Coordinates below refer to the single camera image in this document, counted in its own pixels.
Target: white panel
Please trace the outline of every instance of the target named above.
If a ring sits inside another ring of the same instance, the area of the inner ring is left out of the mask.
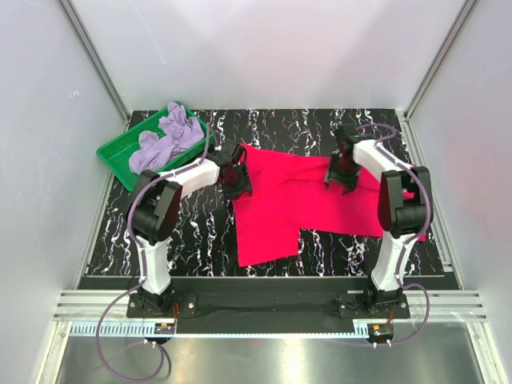
[[[462,3],[74,0],[129,109],[403,109]]]
[[[34,382],[122,122],[54,0],[0,2],[0,381]]]
[[[413,118],[467,288],[512,378],[512,3],[480,2]]]

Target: pink fabric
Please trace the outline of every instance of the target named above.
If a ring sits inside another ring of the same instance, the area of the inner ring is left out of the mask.
[[[379,184],[367,170],[343,195],[342,186],[323,182],[329,158],[244,147],[253,195],[234,201],[240,266],[296,255],[300,229],[382,236]]]

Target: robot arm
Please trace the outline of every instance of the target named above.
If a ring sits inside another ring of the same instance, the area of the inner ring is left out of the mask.
[[[401,286],[407,260],[427,215],[425,197],[406,169],[417,176],[431,202],[430,173],[423,166],[402,162],[380,142],[359,134],[354,126],[338,129],[336,138],[340,154],[331,157],[325,181],[338,182],[351,192],[364,166],[380,182],[378,220],[384,234],[377,265],[360,301],[365,312],[380,316],[403,300]],[[404,198],[404,192],[412,198]],[[431,208],[429,216],[432,221]]]
[[[140,174],[130,195],[127,212],[137,196],[156,178],[156,182],[134,209],[133,228],[139,243],[138,259],[145,276],[141,295],[148,303],[166,306],[165,292],[170,289],[167,271],[167,241],[172,235],[179,215],[180,200],[205,186],[222,185],[224,196],[238,198],[244,192],[252,192],[245,163],[240,163],[245,150],[239,144],[227,142],[221,150],[207,154],[181,168],[156,174],[146,170]]]

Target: green tray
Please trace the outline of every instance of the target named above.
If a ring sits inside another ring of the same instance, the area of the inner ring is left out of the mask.
[[[185,108],[185,111],[188,118],[197,117],[191,110]],[[105,164],[108,165],[109,168],[112,169],[112,172],[114,172],[116,177],[125,186],[125,188],[128,189],[128,191],[131,192],[134,189],[138,178],[138,174],[134,174],[128,165],[128,159],[133,154],[133,152],[141,149],[140,145],[138,144],[138,136],[144,130],[155,132],[160,138],[164,136],[164,132],[158,128],[158,120],[162,116],[167,116],[168,114],[169,112],[167,111],[167,108],[160,110],[121,136],[118,136],[111,142],[108,142],[104,146],[100,146],[96,151],[98,156],[105,162]],[[206,136],[206,124],[200,118],[198,118],[198,120],[201,124],[202,131]],[[213,134],[210,134],[210,144],[213,144],[213,142]],[[164,165],[164,167],[159,169],[158,172],[179,168],[203,152],[205,144],[206,139],[204,138],[182,154],[173,158],[170,162]]]

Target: metal floor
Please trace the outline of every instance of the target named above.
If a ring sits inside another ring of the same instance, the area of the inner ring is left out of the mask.
[[[396,324],[395,339],[412,333]],[[135,338],[103,338],[108,359]],[[176,338],[164,345],[172,360],[152,382],[243,383],[481,383],[470,334],[461,323],[431,323],[404,346],[374,350],[362,340]],[[141,378],[153,372],[159,353],[137,346],[111,365]],[[121,383],[100,365],[94,338],[70,337],[57,383]]]

